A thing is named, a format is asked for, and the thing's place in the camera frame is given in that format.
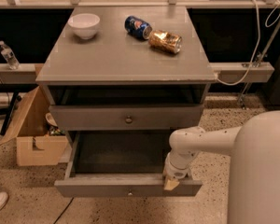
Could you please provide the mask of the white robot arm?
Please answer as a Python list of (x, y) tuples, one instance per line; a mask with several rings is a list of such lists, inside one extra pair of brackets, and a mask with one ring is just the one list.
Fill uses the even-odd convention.
[(280, 224), (280, 110), (256, 115), (241, 127), (201, 127), (169, 137), (164, 188), (177, 188), (198, 152), (231, 157), (227, 224)]

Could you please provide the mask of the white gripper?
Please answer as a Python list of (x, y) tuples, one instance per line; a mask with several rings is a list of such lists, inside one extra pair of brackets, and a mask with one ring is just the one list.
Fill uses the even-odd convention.
[(190, 164), (193, 161), (193, 154), (179, 154), (170, 151), (165, 159), (163, 175), (165, 190), (173, 190), (179, 185), (179, 180), (185, 177), (192, 178)]

